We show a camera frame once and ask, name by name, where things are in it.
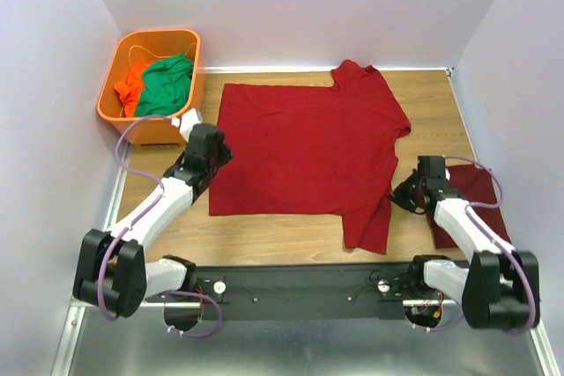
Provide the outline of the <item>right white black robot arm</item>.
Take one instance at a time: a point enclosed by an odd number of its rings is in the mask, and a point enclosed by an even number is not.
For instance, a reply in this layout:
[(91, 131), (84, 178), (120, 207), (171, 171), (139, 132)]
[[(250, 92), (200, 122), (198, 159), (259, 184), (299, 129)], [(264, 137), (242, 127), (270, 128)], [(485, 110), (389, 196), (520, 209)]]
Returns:
[(498, 235), (471, 202), (450, 185), (447, 157), (420, 156), (412, 174), (390, 200), (413, 214), (429, 214), (455, 241), (469, 263), (464, 269), (439, 255), (417, 255), (405, 277), (406, 290), (423, 299), (438, 291), (462, 309), (476, 329), (522, 334), (540, 321), (538, 259)]

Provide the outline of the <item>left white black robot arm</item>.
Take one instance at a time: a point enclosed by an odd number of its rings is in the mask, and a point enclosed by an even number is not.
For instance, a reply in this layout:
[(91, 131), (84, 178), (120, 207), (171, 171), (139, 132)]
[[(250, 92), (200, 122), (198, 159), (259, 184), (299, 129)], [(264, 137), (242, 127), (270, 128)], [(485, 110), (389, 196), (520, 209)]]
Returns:
[(195, 264), (173, 255), (148, 263), (145, 251), (232, 157), (218, 127), (193, 125), (184, 152), (153, 192), (106, 231), (92, 229), (85, 235), (73, 296), (97, 306), (110, 321), (130, 317), (144, 300), (161, 293), (177, 301), (189, 299), (197, 289)]

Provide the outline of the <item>red t-shirt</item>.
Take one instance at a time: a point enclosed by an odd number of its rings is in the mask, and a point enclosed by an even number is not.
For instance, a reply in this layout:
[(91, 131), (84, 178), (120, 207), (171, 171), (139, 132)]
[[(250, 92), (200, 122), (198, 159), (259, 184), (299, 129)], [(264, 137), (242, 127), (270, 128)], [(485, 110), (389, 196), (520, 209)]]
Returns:
[(330, 86), (227, 84), (219, 128), (233, 159), (213, 216), (332, 214), (345, 246), (385, 254), (396, 141), (412, 125), (382, 73), (346, 60)]

